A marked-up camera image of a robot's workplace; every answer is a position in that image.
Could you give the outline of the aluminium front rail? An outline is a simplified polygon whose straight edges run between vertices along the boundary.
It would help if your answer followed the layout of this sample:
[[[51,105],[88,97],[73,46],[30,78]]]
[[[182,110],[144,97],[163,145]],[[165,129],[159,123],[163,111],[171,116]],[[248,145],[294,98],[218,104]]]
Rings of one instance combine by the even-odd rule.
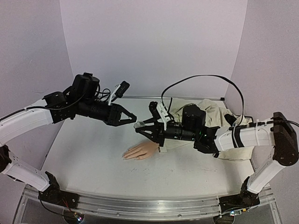
[[[259,194],[260,204],[246,209],[225,211],[225,205],[218,196],[178,199],[117,198],[107,196],[75,195],[66,197],[57,203],[39,199],[39,193],[26,189],[20,199],[14,222],[20,222],[29,200],[36,201],[44,208],[54,207],[68,212],[98,217],[127,219],[137,221],[178,221],[195,220],[206,217],[245,216],[251,214],[257,222],[266,216],[274,224],[281,223],[271,187],[266,187]]]

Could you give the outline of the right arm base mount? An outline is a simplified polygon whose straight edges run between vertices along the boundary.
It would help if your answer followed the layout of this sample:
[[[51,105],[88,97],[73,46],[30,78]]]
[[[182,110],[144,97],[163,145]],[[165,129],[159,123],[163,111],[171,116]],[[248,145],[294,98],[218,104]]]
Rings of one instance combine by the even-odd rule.
[[[260,199],[258,194],[248,191],[247,188],[248,181],[249,181],[249,177],[247,177],[243,182],[239,194],[222,196],[219,198],[221,214],[228,214],[236,210],[249,209],[251,207],[260,204]]]

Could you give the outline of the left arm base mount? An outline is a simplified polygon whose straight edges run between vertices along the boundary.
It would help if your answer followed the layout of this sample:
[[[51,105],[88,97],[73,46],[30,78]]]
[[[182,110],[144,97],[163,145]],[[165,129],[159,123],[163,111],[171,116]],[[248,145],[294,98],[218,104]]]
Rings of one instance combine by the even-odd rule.
[[[39,191],[38,198],[42,202],[64,206],[69,209],[77,208],[79,194],[61,190],[55,176],[48,171],[45,174],[49,186],[44,191]]]

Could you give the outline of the clear nail polish bottle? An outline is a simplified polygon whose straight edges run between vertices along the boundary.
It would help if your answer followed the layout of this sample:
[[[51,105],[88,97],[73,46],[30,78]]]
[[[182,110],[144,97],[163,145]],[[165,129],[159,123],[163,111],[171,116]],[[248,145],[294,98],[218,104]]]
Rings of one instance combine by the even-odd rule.
[[[137,121],[136,123],[134,123],[134,129],[141,128],[144,126],[146,126],[146,125],[143,121]]]

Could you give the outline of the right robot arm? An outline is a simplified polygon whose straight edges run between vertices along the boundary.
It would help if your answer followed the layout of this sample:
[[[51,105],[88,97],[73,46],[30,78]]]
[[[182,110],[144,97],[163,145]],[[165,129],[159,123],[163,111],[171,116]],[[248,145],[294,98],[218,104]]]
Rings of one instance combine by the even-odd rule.
[[[193,147],[204,154],[219,154],[230,149],[271,146],[264,164],[245,183],[246,191],[258,194],[282,169],[299,160],[295,122],[287,120],[280,112],[265,121],[251,122],[231,127],[207,127],[206,112],[196,105],[183,108],[181,122],[171,119],[164,106],[157,102],[149,105],[152,118],[138,121],[134,128],[153,142],[164,145],[165,139],[194,142]]]

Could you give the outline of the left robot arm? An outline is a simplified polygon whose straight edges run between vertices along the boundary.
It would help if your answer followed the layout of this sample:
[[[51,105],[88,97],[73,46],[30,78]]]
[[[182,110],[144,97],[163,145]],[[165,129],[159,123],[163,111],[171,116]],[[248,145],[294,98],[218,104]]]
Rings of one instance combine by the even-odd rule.
[[[108,126],[122,126],[136,122],[137,117],[114,101],[122,98],[130,87],[123,81],[100,100],[100,80],[91,73],[78,74],[71,86],[44,96],[30,106],[15,111],[0,119],[0,172],[24,182],[40,192],[52,203],[63,200],[62,191],[55,176],[42,172],[23,162],[8,148],[7,143],[16,137],[42,126],[56,124],[76,115],[103,121]]]

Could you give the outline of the mannequin hand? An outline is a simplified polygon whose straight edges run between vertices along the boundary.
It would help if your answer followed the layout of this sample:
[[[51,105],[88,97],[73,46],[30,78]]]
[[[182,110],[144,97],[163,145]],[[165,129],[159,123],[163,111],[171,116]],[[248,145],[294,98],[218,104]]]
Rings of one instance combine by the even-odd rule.
[[[159,151],[159,144],[152,141],[145,141],[127,150],[122,158],[124,160],[144,160],[150,158],[157,151]]]

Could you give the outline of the beige jacket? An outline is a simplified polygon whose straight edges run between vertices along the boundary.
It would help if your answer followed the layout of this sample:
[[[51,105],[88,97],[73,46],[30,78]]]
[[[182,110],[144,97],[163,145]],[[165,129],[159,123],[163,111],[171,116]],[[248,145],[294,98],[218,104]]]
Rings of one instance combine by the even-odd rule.
[[[167,103],[170,107],[170,114],[176,122],[182,121],[183,108],[188,105],[196,105],[199,109],[206,112],[205,126],[207,127],[230,127],[241,123],[242,125],[252,122],[251,118],[241,117],[233,114],[226,107],[219,106],[216,102],[209,99],[204,99],[198,103],[181,98],[173,98],[171,103]],[[228,151],[220,152],[219,159],[240,161],[251,159],[253,147],[233,148]]]

